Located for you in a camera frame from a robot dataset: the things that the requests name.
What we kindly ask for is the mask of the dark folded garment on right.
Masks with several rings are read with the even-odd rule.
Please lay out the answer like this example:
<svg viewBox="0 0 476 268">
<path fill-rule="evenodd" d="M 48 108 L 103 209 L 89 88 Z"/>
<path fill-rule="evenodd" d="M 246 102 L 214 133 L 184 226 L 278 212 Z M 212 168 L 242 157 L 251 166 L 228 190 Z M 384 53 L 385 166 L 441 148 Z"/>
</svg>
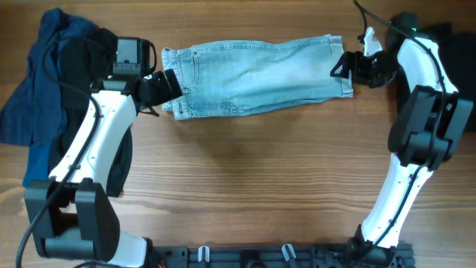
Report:
<svg viewBox="0 0 476 268">
<path fill-rule="evenodd" d="M 460 96 L 474 102 L 465 132 L 475 133 L 475 32 L 453 33 L 450 22 L 431 25 L 420 31 L 437 41 L 441 63 Z M 391 32 L 387 32 L 387 48 L 395 48 L 402 43 L 402 37 Z M 399 113 L 410 95 L 410 89 L 401 71 L 397 73 L 396 81 L 396 107 Z"/>
</svg>

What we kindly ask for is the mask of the black garment on left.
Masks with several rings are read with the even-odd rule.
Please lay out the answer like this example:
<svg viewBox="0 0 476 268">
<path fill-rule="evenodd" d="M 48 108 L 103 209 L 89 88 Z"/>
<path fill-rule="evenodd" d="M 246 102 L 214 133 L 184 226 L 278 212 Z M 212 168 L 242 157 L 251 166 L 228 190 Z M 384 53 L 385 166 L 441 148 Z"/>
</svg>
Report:
<svg viewBox="0 0 476 268">
<path fill-rule="evenodd" d="M 98 48 L 84 41 L 71 40 L 59 53 L 59 80 L 87 92 L 93 80 L 105 77 L 112 64 L 110 54 L 117 51 L 118 36 L 110 30 L 99 28 L 87 36 L 102 45 Z M 49 153 L 48 167 L 53 169 L 66 154 L 86 115 L 86 99 L 68 89 L 61 88 L 62 107 L 67 123 L 65 129 L 54 139 Z M 127 130 L 112 162 L 106 186 L 110 197 L 119 197 L 123 192 L 132 163 L 132 133 Z"/>
</svg>

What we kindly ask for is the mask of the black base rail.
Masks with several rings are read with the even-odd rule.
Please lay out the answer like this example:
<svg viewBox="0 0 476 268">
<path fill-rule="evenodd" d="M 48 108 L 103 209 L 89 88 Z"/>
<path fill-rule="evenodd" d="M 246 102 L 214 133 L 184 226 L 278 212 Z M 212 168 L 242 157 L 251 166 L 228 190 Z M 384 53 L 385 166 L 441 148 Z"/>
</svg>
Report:
<svg viewBox="0 0 476 268">
<path fill-rule="evenodd" d="M 346 244 L 315 244 L 314 246 L 282 246 L 213 248 L 200 246 L 156 247 L 152 267 L 389 267 L 415 268 L 412 245 L 396 248 L 376 247 L 366 255 L 356 246 Z"/>
</svg>

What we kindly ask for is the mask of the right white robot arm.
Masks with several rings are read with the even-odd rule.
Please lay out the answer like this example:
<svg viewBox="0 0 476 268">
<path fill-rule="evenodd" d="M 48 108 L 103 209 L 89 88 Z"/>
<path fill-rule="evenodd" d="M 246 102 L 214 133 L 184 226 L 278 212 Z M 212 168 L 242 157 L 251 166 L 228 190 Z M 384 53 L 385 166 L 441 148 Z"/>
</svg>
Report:
<svg viewBox="0 0 476 268">
<path fill-rule="evenodd" d="M 454 154 L 474 104 L 460 96 L 440 60 L 439 46 L 415 28 L 392 28 L 383 48 L 372 27 L 359 36 L 362 51 L 346 51 L 330 72 L 370 88 L 402 74 L 405 102 L 390 129 L 390 166 L 371 212 L 349 243 L 348 261 L 391 258 L 421 187 Z"/>
</svg>

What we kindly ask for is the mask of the light blue denim shorts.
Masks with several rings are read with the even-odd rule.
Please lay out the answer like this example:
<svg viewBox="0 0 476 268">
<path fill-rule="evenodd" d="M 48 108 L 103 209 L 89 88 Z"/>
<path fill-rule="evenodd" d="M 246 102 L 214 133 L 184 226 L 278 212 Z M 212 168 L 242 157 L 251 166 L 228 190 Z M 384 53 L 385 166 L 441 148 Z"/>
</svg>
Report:
<svg viewBox="0 0 476 268">
<path fill-rule="evenodd" d="M 165 48 L 165 69 L 183 95 L 163 104 L 175 119 L 246 116 L 333 98 L 351 98 L 349 79 L 331 77 L 344 53 L 340 36 L 282 43 L 228 40 Z"/>
</svg>

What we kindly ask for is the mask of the blue shirt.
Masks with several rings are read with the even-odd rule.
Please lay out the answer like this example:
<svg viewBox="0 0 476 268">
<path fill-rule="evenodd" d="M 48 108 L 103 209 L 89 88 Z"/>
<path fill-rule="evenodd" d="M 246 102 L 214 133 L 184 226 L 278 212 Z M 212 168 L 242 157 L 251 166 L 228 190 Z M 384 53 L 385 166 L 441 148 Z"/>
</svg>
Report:
<svg viewBox="0 0 476 268">
<path fill-rule="evenodd" d="M 60 80 L 60 52 L 76 36 L 95 32 L 93 22 L 56 8 L 41 19 L 36 43 L 28 54 L 28 68 L 1 110 L 1 143 L 29 148 L 28 166 L 22 185 L 46 180 L 49 153 L 54 139 L 65 129 L 61 88 L 48 78 Z"/>
</svg>

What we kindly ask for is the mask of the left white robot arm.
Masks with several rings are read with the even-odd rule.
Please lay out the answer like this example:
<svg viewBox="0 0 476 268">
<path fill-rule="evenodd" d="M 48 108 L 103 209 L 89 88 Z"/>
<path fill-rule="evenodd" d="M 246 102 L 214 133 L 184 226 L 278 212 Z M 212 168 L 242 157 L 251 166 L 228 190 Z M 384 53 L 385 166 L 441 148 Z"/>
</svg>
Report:
<svg viewBox="0 0 476 268">
<path fill-rule="evenodd" d="M 44 258 L 79 260 L 84 267 L 148 267 L 151 243 L 121 231 L 106 194 L 109 172 L 141 107 L 181 95 L 171 69 L 147 77 L 138 71 L 110 75 L 91 84 L 88 112 L 67 153 L 49 179 L 32 181 L 25 190 L 30 225 L 17 267 L 30 238 Z"/>
</svg>

